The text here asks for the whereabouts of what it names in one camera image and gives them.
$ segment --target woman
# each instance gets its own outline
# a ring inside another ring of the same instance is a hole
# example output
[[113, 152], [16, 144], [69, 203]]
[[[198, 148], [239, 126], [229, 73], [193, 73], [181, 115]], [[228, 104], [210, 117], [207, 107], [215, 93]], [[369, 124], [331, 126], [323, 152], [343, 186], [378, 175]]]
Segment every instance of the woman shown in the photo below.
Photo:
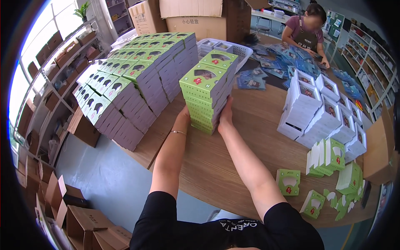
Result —
[[316, 53], [320, 54], [321, 63], [329, 68], [329, 62], [322, 47], [324, 37], [321, 28], [325, 22], [326, 12], [316, 1], [311, 0], [305, 16], [291, 16], [286, 22], [282, 41], [302, 48], [312, 56]]
[[190, 124], [185, 106], [156, 158], [150, 193], [135, 225], [131, 250], [324, 249], [318, 232], [286, 202], [270, 171], [232, 124], [232, 101], [229, 97], [218, 131], [262, 221], [224, 219], [203, 224], [177, 221], [179, 172]]

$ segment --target white plastic basket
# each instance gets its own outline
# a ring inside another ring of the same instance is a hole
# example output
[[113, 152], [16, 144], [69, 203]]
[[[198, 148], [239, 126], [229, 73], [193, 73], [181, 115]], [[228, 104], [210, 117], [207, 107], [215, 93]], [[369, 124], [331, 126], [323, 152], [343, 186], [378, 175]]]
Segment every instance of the white plastic basket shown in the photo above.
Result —
[[[249, 48], [249, 47], [246, 47], [246, 46], [243, 46], [243, 45], [239, 45], [239, 44], [235, 44], [233, 42], [222, 41], [222, 40], [218, 40], [218, 39], [214, 39], [214, 38], [212, 38], [212, 39], [215, 40], [215, 41], [223, 42], [225, 44], [229, 44], [229, 45], [233, 46], [233, 54], [239, 56], [239, 62], [238, 62], [238, 66], [236, 67], [235, 74], [247, 62], [247, 59], [249, 59], [249, 57], [253, 54], [253, 50], [251, 48]], [[205, 38], [205, 39], [197, 42], [197, 52], [199, 54], [199, 59], [202, 58], [200, 56], [200, 52], [201, 52], [200, 44], [202, 44], [206, 40], [208, 40], [208, 38]]]

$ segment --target purple shirt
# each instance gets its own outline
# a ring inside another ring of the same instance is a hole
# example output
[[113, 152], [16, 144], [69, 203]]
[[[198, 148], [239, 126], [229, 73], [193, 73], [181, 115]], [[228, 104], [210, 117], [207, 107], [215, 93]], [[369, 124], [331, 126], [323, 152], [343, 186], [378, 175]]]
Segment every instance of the purple shirt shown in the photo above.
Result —
[[[299, 34], [300, 32], [300, 25], [299, 25], [299, 17], [300, 16], [291, 16], [289, 20], [286, 21], [286, 26], [291, 28], [293, 30], [292, 35], [290, 36], [291, 39], [294, 40], [294, 38]], [[305, 31], [311, 32], [311, 33], [317, 33], [317, 38], [318, 38], [318, 43], [323, 43], [324, 42], [324, 36], [322, 34], [322, 30], [310, 30], [307, 28], [307, 26], [304, 24], [303, 16], [302, 16], [302, 28]]]

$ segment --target bracelet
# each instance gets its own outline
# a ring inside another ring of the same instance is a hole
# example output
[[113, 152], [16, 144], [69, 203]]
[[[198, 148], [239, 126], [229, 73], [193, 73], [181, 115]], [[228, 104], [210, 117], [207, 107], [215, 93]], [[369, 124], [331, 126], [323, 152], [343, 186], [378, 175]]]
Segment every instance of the bracelet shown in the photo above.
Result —
[[179, 130], [172, 130], [172, 131], [170, 131], [170, 133], [181, 133], [181, 134], [186, 135], [186, 133], [179, 131]]

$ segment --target dark hair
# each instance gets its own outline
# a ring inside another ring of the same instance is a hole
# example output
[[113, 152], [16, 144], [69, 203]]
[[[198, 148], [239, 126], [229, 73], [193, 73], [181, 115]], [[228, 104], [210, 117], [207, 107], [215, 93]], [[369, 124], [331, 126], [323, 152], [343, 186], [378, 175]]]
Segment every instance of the dark hair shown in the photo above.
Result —
[[326, 12], [322, 6], [317, 4], [317, 1], [311, 0], [306, 12], [309, 16], [319, 16], [323, 24], [326, 22]]

